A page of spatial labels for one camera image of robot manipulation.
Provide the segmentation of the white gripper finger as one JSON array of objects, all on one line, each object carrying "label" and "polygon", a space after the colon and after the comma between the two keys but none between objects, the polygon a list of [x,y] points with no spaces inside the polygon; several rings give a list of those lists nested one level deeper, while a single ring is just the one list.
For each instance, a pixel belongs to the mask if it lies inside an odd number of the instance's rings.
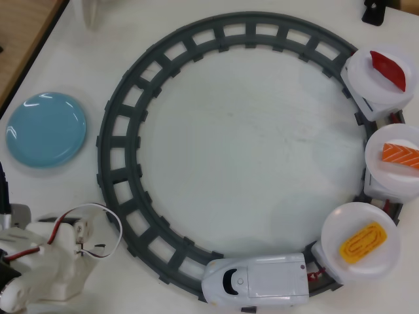
[{"label": "white gripper finger", "polygon": [[69,300],[80,294],[94,267],[95,260],[87,255],[66,258],[60,263],[58,273],[48,292],[48,299]]},{"label": "white gripper finger", "polygon": [[94,245],[92,249],[87,249],[85,245],[88,243],[94,232],[94,219],[98,213],[89,212],[81,214],[77,220],[77,245],[79,246],[78,254],[81,256],[89,256],[91,258],[104,258],[102,256],[105,245]]}]

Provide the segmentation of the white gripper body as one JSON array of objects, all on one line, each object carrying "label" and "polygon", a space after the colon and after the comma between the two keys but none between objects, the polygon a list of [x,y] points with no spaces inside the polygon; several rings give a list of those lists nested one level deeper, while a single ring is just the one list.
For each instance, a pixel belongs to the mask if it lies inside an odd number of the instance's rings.
[{"label": "white gripper body", "polygon": [[13,260],[13,262],[37,261],[37,262],[78,262],[79,254],[76,244],[76,232],[70,224],[60,224],[52,241],[48,243],[54,231],[54,223],[34,222],[25,230],[13,231],[16,238],[16,248],[13,255],[38,248],[37,252],[26,254]]}]

